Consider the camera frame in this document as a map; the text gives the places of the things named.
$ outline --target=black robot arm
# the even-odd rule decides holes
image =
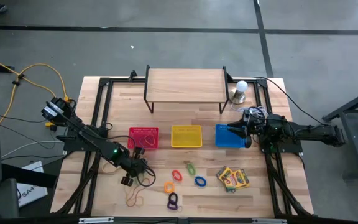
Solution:
[[[284,116],[270,114],[266,118],[257,113],[258,108],[243,112],[239,121],[228,124],[234,134],[246,138],[246,147],[251,146],[251,134],[259,136],[260,141],[280,144],[288,141],[321,141],[327,145],[340,147],[345,144],[342,130],[328,124],[299,125],[287,121]]]
[[[140,158],[140,155],[144,154],[144,149],[136,147],[131,157],[129,150],[123,145],[118,142],[110,142],[110,139],[118,138],[118,136],[107,138],[108,130],[106,128],[85,125],[77,117],[69,102],[61,98],[53,98],[51,102],[47,102],[46,107],[42,110],[42,116],[57,126],[69,129],[66,135],[57,136],[57,138],[63,141],[71,151],[99,152],[102,158],[113,166],[121,166],[127,172],[127,175],[121,180],[124,185],[131,186],[133,177],[150,169],[147,161]]]

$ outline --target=light bulb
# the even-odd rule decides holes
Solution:
[[[247,89],[248,89],[248,84],[246,81],[239,81],[237,82],[237,91],[240,91],[240,92],[245,92]]]

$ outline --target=wooden platform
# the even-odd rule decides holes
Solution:
[[[223,69],[149,69],[148,102],[226,102]]]
[[[273,78],[284,89],[281,78]],[[99,77],[84,77],[81,87],[77,115],[86,123],[92,119],[94,101],[98,89]],[[282,114],[291,120],[290,108],[286,96],[273,84],[268,83],[270,100],[274,113]],[[162,103],[155,105],[154,114],[150,114],[143,100],[143,83],[117,83],[112,89],[108,122],[114,125],[109,136],[128,134],[131,126],[155,126],[160,128],[160,149],[149,150],[145,157],[157,175],[155,184],[139,193],[143,206],[129,208],[125,201],[125,190],[120,184],[124,175],[122,169],[116,170],[102,160],[99,167],[92,215],[146,216],[146,217],[273,217],[272,200],[264,155],[257,143],[249,149],[221,148],[214,145],[214,127],[237,121],[241,114],[228,105],[223,114],[219,114],[218,104],[204,103]],[[255,106],[254,90],[250,85],[246,91],[246,102],[240,106]],[[170,147],[171,125],[199,124],[203,129],[203,147],[200,149],[172,149]],[[127,139],[119,139],[127,145]],[[75,152],[63,161],[51,212],[58,210],[75,190],[80,179],[83,152]],[[306,182],[305,172],[298,157],[283,154],[283,166],[288,187],[307,211],[313,212]],[[194,185],[194,178],[187,174],[185,161],[196,166],[198,175],[206,178],[207,187]],[[227,193],[215,173],[222,167],[244,168],[249,176],[250,187]],[[171,172],[179,170],[183,182],[176,184],[181,212],[167,209],[168,194],[163,185],[172,181]],[[280,208],[283,210],[281,191],[278,190]],[[85,189],[83,202],[88,189]]]

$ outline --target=white cable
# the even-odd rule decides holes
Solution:
[[[13,151],[11,151],[11,152],[8,152],[7,154],[1,156],[1,158],[5,157],[5,156],[7,156],[7,155],[12,154],[13,152],[16,152],[16,151],[19,150],[19,149],[25,148],[25,147],[27,147],[27,146],[32,146],[32,145],[38,144],[38,143],[64,143],[64,142],[61,142],[61,141],[40,141],[40,142],[28,143],[28,144],[25,144],[24,146],[18,147],[17,149],[15,149],[15,150],[13,150]]]
[[[242,107],[242,108],[238,108],[236,109],[235,107],[233,107],[233,103],[231,104],[231,108],[235,111],[238,111],[238,112],[241,112],[243,113],[243,111],[247,111],[248,110],[248,107]],[[258,109],[255,109],[255,108],[251,108],[251,113],[256,113],[258,115],[258,117],[260,118],[263,118],[263,117],[267,117],[269,114],[267,113],[266,109],[264,106],[258,106],[259,110]]]

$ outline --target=green rubber band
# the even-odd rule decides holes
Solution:
[[[196,175],[196,169],[194,168],[192,163],[187,163],[187,171],[190,175]]]

